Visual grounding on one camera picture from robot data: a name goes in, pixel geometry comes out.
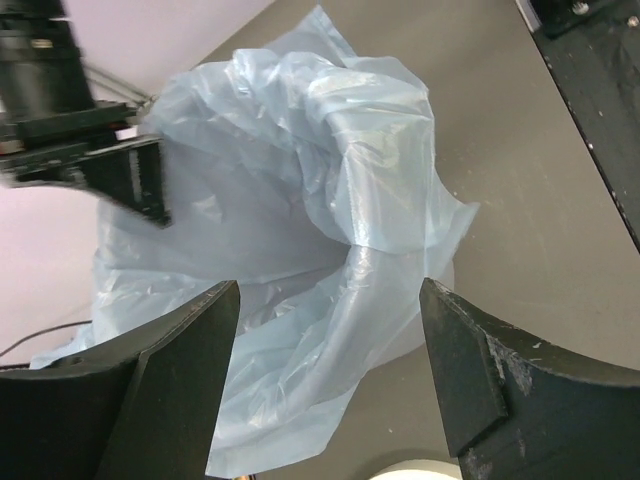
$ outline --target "robotic claw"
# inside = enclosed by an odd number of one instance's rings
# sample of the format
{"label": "robotic claw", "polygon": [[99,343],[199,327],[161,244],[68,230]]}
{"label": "robotic claw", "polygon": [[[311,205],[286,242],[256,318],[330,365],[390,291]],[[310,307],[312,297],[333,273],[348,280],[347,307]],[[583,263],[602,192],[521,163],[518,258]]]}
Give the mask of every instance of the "robotic claw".
{"label": "robotic claw", "polygon": [[[61,0],[0,0],[0,177],[170,223],[160,140],[96,102]],[[201,480],[239,315],[234,282],[50,368],[0,367],[0,478]]]}

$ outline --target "metal screw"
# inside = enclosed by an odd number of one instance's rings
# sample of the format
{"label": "metal screw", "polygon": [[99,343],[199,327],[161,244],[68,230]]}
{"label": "metal screw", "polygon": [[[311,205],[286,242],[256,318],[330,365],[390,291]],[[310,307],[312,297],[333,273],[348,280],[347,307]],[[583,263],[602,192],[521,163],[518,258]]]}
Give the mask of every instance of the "metal screw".
{"label": "metal screw", "polygon": [[589,13],[589,4],[585,2],[576,2],[571,8],[576,15],[586,15]]}

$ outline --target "roll of tape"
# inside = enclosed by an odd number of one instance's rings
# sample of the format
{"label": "roll of tape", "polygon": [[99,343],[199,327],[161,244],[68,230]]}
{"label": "roll of tape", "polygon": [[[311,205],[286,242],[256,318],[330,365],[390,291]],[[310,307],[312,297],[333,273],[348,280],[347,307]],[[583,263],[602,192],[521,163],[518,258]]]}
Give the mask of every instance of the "roll of tape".
{"label": "roll of tape", "polygon": [[462,480],[462,472],[450,463],[413,460],[384,470],[371,480]]}

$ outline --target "gray table surface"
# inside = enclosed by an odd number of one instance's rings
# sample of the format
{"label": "gray table surface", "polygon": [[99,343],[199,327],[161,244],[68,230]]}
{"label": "gray table surface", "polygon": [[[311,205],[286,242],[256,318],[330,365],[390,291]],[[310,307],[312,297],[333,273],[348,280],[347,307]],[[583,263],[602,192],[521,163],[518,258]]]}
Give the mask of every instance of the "gray table surface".
{"label": "gray table surface", "polygon": [[[357,52],[395,56],[431,88],[438,171],[482,204],[456,257],[457,292],[640,369],[640,256],[513,0],[324,3]],[[211,59],[259,47],[313,4],[276,1]],[[259,479],[361,480],[415,457],[447,457],[424,348],[365,378],[323,455]]]}

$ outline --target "plastic bag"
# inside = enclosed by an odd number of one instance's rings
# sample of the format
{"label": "plastic bag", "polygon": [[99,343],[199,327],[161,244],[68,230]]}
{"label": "plastic bag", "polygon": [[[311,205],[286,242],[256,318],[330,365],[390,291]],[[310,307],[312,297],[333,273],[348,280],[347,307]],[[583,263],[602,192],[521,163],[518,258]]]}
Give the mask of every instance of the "plastic bag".
{"label": "plastic bag", "polygon": [[422,82],[356,56],[320,7],[264,49],[178,75],[156,102],[146,128],[166,141],[174,225],[100,205],[93,324],[77,341],[238,280],[208,475],[322,452],[418,314],[423,278],[444,274],[476,207],[439,181],[433,122]]}

